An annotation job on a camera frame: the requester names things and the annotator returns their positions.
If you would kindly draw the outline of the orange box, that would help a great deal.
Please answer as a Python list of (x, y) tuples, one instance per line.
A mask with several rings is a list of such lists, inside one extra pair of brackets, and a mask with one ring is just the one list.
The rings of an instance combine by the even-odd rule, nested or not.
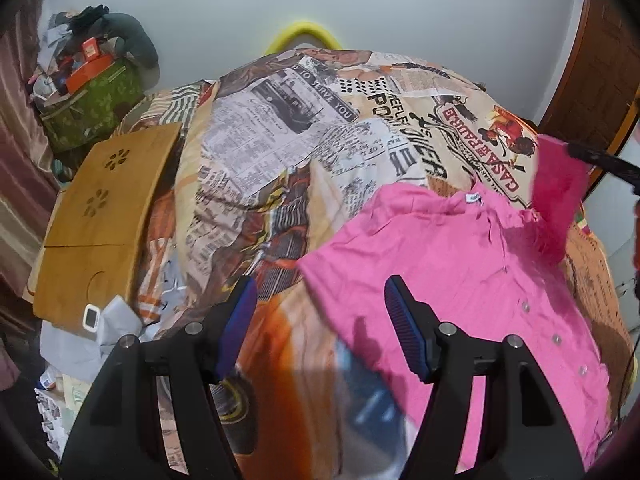
[(70, 93), (76, 92), (84, 84), (107, 70), (114, 63), (111, 55), (102, 55), (92, 61), (85, 62), (66, 79), (66, 88)]

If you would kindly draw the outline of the green storage bag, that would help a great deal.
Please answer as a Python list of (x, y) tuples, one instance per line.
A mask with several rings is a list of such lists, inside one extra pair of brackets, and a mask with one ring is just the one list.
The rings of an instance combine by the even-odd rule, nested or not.
[(142, 98), (138, 70), (128, 61), (114, 62), (41, 114), (51, 150), (58, 154), (100, 142)]

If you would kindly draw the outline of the striped brown curtain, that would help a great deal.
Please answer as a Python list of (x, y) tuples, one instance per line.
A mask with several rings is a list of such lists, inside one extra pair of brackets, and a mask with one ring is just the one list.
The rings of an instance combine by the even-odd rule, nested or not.
[(17, 298), (58, 196), (49, 140), (27, 92), (37, 62), (41, 6), (42, 0), (18, 0), (1, 29), (1, 292)]

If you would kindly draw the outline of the white small device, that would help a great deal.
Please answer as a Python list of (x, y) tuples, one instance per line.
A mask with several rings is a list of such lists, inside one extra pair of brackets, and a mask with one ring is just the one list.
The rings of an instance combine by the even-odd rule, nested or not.
[(88, 333), (95, 334), (100, 325), (100, 318), (101, 309), (94, 304), (87, 304), (82, 315), (82, 328)]

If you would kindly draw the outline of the wooden door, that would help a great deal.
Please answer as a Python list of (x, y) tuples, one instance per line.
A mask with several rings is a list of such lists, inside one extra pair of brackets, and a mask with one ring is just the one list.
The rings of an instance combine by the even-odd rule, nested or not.
[(570, 57), (538, 130), (617, 154), (638, 114), (639, 40), (611, 0), (584, 0)]

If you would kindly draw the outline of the wooden lap desk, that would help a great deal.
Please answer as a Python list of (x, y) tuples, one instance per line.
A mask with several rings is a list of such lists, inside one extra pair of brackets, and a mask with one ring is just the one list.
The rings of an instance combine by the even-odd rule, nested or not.
[(44, 241), (32, 310), (87, 337), (89, 304), (129, 300), (142, 231), (158, 180), (177, 142), (174, 122), (97, 143), (66, 188)]

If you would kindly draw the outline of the pink knit cardigan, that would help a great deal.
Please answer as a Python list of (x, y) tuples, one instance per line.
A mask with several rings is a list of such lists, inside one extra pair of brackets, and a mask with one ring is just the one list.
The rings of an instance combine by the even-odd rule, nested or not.
[(541, 136), (537, 148), (527, 209), (482, 184), (449, 197), (388, 184), (298, 266), (329, 326), (412, 422), (423, 418), (431, 387), (408, 367), (387, 314), (390, 276), (473, 337), (521, 336), (590, 464), (608, 428), (610, 378), (560, 267), (588, 168), (561, 141)]

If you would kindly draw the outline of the newspaper print blanket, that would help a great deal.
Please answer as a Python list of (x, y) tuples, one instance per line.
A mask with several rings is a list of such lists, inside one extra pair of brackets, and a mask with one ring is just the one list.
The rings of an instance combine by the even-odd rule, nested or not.
[[(421, 422), (329, 326), (299, 261), (384, 185), (442, 197), (482, 184), (516, 209), (534, 196), (544, 134), (452, 70), (410, 56), (295, 49), (140, 103), (114, 136), (178, 122), (158, 180), (129, 307), (136, 336), (201, 321), (239, 278), (257, 304), (212, 395), (239, 479), (405, 479)], [(585, 164), (589, 177), (595, 166)], [(581, 479), (612, 479), (639, 427), (612, 433), (634, 358), (582, 198), (560, 267), (608, 370), (608, 428)]]

